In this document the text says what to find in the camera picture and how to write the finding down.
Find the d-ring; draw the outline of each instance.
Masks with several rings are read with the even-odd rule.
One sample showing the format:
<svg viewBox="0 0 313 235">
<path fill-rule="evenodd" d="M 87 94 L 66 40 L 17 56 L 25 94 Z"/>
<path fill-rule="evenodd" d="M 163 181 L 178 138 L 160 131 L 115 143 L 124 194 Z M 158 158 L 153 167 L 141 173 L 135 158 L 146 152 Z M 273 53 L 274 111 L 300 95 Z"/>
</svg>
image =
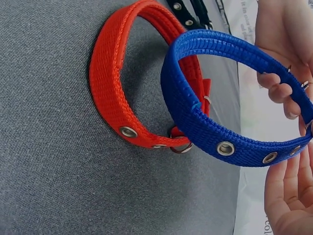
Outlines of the d-ring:
<svg viewBox="0 0 313 235">
<path fill-rule="evenodd" d="M 183 138 L 184 136 L 177 136 L 177 137 L 172 137 L 172 135 L 170 135 L 170 138 L 171 139 L 180 139 L 180 138 Z M 170 149 L 174 152 L 174 153 L 178 153 L 178 154 L 181 154 L 181 153 L 186 153 L 186 152 L 188 152 L 191 148 L 192 148 L 192 146 L 193 146 L 194 144 L 193 143 L 189 143 L 184 149 L 182 149 L 182 150 L 178 150 L 177 149 L 177 147 L 170 147 Z"/>
</svg>

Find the gray cloth surface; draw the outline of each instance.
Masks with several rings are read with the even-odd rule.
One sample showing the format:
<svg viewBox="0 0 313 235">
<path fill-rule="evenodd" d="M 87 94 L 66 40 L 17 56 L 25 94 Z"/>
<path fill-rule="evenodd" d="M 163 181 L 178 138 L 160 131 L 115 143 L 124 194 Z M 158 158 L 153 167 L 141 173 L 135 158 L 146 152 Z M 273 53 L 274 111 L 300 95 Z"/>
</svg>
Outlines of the gray cloth surface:
<svg viewBox="0 0 313 235">
<path fill-rule="evenodd" d="M 239 168 L 194 147 L 178 155 L 121 139 L 97 112 L 88 66 L 105 20 L 134 0 L 2 0 L 0 234 L 231 235 Z M 224 31 L 214 0 L 206 2 Z M 173 121 L 159 84 L 167 45 L 138 18 L 122 83 L 156 134 Z M 210 116 L 239 133 L 236 63 L 201 56 Z"/>
</svg>

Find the red collar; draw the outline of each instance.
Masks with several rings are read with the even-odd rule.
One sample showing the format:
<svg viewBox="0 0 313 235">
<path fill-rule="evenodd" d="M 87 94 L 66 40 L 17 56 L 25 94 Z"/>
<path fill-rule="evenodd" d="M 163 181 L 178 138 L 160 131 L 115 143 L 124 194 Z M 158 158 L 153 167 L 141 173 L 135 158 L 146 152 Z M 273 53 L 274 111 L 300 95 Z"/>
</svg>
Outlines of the red collar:
<svg viewBox="0 0 313 235">
<path fill-rule="evenodd" d="M 154 0 L 140 0 L 114 12 L 101 29 L 91 57 L 89 81 L 95 106 L 111 128 L 128 142 L 145 148 L 170 147 L 178 153 L 186 152 L 192 144 L 182 132 L 173 128 L 170 138 L 150 133 L 125 99 L 120 71 L 127 39 L 137 16 L 150 22 L 167 44 L 184 32 L 175 16 Z M 180 67 L 202 103 L 203 112 L 208 115 L 209 102 L 205 96 L 209 94 L 210 79 L 202 79 L 196 56 L 182 59 Z M 178 151 L 179 146 L 186 147 Z"/>
</svg>

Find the hand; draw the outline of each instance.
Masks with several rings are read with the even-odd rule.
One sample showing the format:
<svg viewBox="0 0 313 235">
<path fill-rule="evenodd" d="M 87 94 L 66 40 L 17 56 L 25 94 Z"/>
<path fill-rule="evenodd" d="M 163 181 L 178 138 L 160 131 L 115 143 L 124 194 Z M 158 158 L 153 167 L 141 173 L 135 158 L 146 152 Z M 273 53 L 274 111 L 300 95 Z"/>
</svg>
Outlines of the hand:
<svg viewBox="0 0 313 235">
<path fill-rule="evenodd" d="M 256 46 L 281 62 L 300 83 L 313 82 L 313 14 L 306 0 L 259 0 Z M 299 117 L 291 100 L 292 89 L 279 84 L 276 74 L 258 74 L 260 85 L 276 103 L 283 103 L 287 118 Z M 313 98 L 313 84 L 306 90 Z M 265 212 L 275 235 L 313 234 L 313 143 L 299 156 L 269 168 L 265 184 Z"/>
<path fill-rule="evenodd" d="M 281 62 L 300 83 L 313 82 L 313 13 L 307 0 L 259 0 L 256 46 Z M 279 84 L 276 74 L 258 74 L 258 82 L 268 89 L 276 103 L 283 103 L 285 115 L 297 118 L 301 111 L 290 98 L 292 89 Z M 306 90 L 313 98 L 313 84 Z"/>
<path fill-rule="evenodd" d="M 300 155 L 270 166 L 265 212 L 274 235 L 313 234 L 313 143 Z"/>
</svg>

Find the finger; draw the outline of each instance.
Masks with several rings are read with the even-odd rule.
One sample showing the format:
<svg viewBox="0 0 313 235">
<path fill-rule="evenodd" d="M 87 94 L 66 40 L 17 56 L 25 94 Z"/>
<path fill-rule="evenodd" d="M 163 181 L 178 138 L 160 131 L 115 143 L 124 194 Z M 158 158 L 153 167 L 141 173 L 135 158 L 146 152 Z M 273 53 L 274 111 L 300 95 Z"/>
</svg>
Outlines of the finger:
<svg viewBox="0 0 313 235">
<path fill-rule="evenodd" d="M 284 177 L 284 200 L 292 211 L 305 209 L 298 198 L 299 161 L 300 155 L 288 160 Z"/>
<path fill-rule="evenodd" d="M 284 177 L 287 161 L 270 166 L 265 181 L 264 209 L 273 227 L 290 208 L 284 201 Z"/>
<path fill-rule="evenodd" d="M 301 115 L 299 116 L 299 132 L 300 136 L 305 136 L 307 133 L 307 128 Z"/>
<path fill-rule="evenodd" d="M 300 154 L 298 185 L 299 200 L 305 207 L 309 207 L 313 204 L 313 175 L 310 166 L 308 147 L 305 147 Z"/>
<path fill-rule="evenodd" d="M 262 87 L 270 89 L 274 85 L 278 85 L 280 83 L 280 78 L 274 73 L 264 73 L 258 75 L 258 82 Z"/>
<path fill-rule="evenodd" d="M 294 102 L 290 96 L 285 98 L 284 113 L 289 119 L 296 119 L 301 114 L 300 106 Z"/>
<path fill-rule="evenodd" d="M 292 88 L 286 83 L 274 85 L 268 90 L 269 98 L 275 103 L 283 103 L 292 94 Z"/>
</svg>

